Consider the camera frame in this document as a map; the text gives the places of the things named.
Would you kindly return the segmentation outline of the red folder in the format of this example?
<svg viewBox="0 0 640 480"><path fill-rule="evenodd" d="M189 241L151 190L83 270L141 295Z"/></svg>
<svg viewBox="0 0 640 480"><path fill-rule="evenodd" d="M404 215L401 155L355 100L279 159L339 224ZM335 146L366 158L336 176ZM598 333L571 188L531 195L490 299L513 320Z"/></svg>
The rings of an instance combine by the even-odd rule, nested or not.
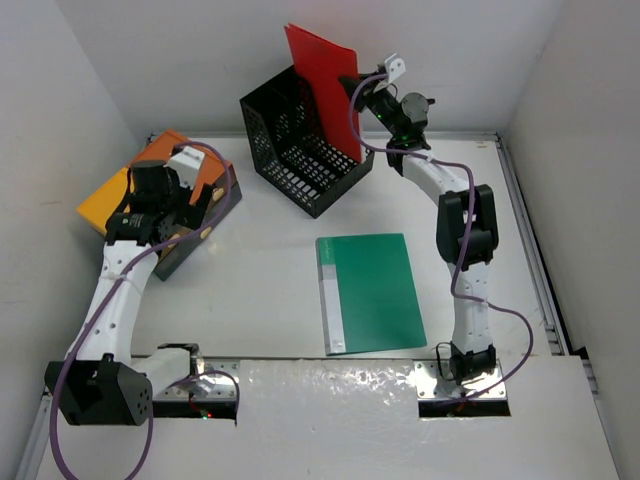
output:
<svg viewBox="0 0 640 480"><path fill-rule="evenodd" d="M284 29L294 69L311 87L327 141L361 163L361 146L350 129L349 98L339 82L342 76L357 76L356 52L291 23Z"/></svg>

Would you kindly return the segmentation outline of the orange drawer cabinet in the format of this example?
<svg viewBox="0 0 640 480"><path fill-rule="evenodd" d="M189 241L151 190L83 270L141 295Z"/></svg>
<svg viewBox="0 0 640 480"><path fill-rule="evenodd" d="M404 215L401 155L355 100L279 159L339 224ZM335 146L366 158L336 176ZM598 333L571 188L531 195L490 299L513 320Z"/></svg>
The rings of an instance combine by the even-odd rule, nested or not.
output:
<svg viewBox="0 0 640 480"><path fill-rule="evenodd" d="M161 160L167 162L171 156L174 147L183 142L190 141L187 136L175 131L166 130L153 140L141 153L139 153L131 163L143 160ZM201 190L205 184L218 185L222 187L226 185L224 180L224 168L217 154L212 153L204 147L198 147L198 150L205 153L205 160L200 169L196 186L193 190L190 203L194 205L201 194Z"/></svg>

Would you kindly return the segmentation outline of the black file organizer rack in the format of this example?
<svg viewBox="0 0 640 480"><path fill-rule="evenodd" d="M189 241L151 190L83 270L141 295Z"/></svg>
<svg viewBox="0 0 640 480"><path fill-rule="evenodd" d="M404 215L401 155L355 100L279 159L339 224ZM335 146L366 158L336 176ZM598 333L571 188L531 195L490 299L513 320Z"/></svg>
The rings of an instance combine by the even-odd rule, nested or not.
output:
<svg viewBox="0 0 640 480"><path fill-rule="evenodd" d="M364 178L357 162L325 138L308 82L289 67L240 99L254 169L312 218Z"/></svg>

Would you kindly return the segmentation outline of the green clip folder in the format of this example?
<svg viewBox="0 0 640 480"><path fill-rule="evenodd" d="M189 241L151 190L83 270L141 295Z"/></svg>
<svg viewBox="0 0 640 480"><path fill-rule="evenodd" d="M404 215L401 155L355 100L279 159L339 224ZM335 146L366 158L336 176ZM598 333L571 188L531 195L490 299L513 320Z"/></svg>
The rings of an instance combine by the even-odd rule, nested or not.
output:
<svg viewBox="0 0 640 480"><path fill-rule="evenodd" d="M328 356L427 345L403 234L319 237L315 248Z"/></svg>

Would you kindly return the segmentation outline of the yellow drawer cabinet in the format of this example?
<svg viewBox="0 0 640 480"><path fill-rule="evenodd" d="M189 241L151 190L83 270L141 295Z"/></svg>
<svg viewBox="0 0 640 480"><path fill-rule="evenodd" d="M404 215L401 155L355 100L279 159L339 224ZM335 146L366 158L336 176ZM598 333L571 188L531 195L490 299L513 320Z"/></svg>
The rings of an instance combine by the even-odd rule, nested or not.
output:
<svg viewBox="0 0 640 480"><path fill-rule="evenodd" d="M126 193L127 173L127 167L120 169L76 208L80 217L102 236L106 235L108 219Z"/></svg>

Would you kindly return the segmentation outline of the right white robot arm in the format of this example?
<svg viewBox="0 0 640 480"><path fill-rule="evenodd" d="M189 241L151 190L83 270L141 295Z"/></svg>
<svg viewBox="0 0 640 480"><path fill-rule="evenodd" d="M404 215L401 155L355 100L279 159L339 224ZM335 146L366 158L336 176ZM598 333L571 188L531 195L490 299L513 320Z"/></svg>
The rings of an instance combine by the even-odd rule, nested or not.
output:
<svg viewBox="0 0 640 480"><path fill-rule="evenodd" d="M411 92L398 100L383 73L341 76L350 110L370 111L391 134L389 167L413 182L437 206L436 247L451 273L454 330L449 369L457 384L492 371L497 354L488 322L488 267L499 244L494 194L477 185L469 167L430 155L424 130L432 98Z"/></svg>

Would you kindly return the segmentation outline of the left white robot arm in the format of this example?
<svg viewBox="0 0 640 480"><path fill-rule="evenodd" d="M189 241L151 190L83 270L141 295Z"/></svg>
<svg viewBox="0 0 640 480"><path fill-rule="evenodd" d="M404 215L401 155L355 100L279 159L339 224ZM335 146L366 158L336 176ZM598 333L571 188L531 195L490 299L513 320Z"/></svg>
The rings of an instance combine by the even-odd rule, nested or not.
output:
<svg viewBox="0 0 640 480"><path fill-rule="evenodd" d="M203 223L211 185L192 197L202 163L182 155L133 163L125 195L106 222L103 265L83 327L62 361L45 372L68 424L141 425L153 399L192 373L193 345L166 344L134 362L131 343L141 299L177 226Z"/></svg>

